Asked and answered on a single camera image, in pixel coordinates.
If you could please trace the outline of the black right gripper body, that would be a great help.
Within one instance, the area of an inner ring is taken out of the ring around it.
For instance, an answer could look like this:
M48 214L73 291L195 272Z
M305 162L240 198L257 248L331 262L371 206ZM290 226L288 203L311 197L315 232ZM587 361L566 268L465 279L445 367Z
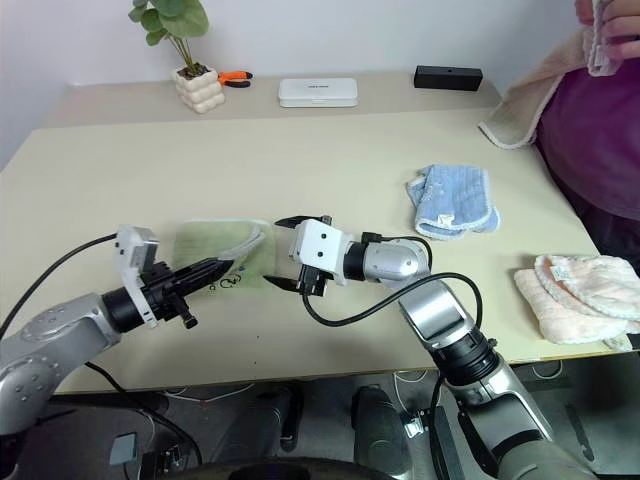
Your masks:
M312 216L299 224L288 250L291 260L300 265L300 294L323 296L326 281L333 279L332 217Z

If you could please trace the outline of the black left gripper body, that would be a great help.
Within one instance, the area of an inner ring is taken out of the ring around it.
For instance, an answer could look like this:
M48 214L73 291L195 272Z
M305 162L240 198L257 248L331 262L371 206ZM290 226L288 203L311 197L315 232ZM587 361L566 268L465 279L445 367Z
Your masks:
M157 319L169 321L180 317L186 329L198 325L185 300L193 292L192 272L191 266L173 271L166 263L155 263L142 274L142 293Z

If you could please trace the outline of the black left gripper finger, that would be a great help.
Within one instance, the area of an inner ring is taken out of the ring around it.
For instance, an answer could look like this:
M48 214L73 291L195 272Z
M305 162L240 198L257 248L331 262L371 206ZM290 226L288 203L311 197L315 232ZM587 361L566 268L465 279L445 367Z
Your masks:
M188 296L220 280L228 270L228 267L181 269L176 273L175 291L180 296Z
M205 267L214 267L214 268L216 268L216 267L228 267L229 268L228 272L229 272L231 270L231 268L233 267L233 265L234 265L234 261L233 260L222 260L222 259L219 259L219 258L206 258L206 259L200 260L198 262L195 262L195 263L193 263L191 265L188 265L186 267L183 267L181 269L184 269L184 268L187 268L187 269L193 269L193 268L201 269L201 268L205 268ZM179 270L177 270L174 273L174 282L176 280L176 273Z

